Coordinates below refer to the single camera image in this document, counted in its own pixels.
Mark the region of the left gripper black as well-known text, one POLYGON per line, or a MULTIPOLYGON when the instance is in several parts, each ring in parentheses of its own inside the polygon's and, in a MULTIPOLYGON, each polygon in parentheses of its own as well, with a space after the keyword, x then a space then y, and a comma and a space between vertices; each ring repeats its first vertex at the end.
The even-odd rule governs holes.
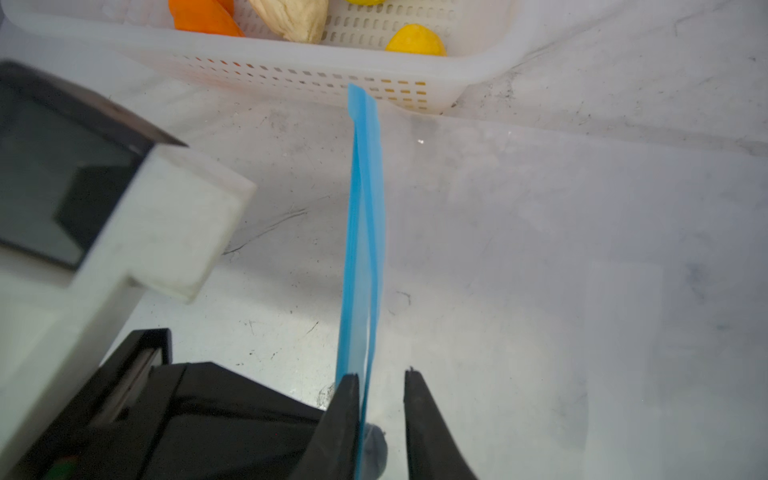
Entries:
POLYGON ((286 479, 323 416, 170 330, 131 332, 17 464, 20 479, 286 479))

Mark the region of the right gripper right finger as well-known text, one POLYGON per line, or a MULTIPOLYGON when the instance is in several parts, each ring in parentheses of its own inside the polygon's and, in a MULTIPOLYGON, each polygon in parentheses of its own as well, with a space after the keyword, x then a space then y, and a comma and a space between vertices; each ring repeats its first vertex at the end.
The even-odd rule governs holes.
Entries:
POLYGON ((404 412, 410 480, 477 479, 458 449, 423 375, 414 369, 405 372, 404 412))

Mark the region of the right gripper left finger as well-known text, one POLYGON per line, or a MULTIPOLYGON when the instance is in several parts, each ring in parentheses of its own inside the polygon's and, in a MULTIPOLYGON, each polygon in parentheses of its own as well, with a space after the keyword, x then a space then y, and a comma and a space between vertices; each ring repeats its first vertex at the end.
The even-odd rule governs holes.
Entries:
POLYGON ((354 479, 359 431, 359 377, 347 374, 337 385, 327 410, 289 479, 354 479))

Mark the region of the clear zip top bag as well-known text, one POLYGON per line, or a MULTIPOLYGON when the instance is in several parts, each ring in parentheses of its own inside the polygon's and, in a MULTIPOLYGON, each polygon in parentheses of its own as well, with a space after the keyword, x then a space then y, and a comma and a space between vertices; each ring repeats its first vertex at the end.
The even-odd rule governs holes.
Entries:
POLYGON ((767 161, 348 94, 337 368, 405 479, 422 374, 479 479, 767 475, 767 161))

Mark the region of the orange piece front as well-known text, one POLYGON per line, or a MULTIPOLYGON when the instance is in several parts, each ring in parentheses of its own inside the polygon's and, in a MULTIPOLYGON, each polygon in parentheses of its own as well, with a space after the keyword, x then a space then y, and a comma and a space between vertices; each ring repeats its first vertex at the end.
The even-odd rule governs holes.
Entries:
POLYGON ((234 21, 233 0, 169 0, 169 11, 176 30, 244 37, 234 21))

